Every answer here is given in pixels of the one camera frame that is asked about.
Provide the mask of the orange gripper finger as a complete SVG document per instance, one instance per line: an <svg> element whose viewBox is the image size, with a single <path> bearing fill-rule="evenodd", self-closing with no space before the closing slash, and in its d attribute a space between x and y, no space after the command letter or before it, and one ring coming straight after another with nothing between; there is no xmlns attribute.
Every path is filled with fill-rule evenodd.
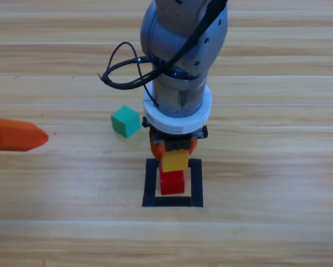
<svg viewBox="0 0 333 267"><path fill-rule="evenodd" d="M26 152L47 141L48 134L33 123L0 118L0 151Z"/></svg>

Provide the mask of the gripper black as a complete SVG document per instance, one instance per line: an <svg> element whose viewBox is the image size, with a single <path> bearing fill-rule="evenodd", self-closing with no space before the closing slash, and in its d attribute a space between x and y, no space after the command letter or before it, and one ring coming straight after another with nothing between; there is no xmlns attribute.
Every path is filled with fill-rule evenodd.
<svg viewBox="0 0 333 267"><path fill-rule="evenodd" d="M150 128L150 149L155 159L161 160L165 152L188 150L189 155L195 150L199 139L208 137L208 128L204 125L191 133L172 134L158 130L143 116L142 126Z"/></svg>

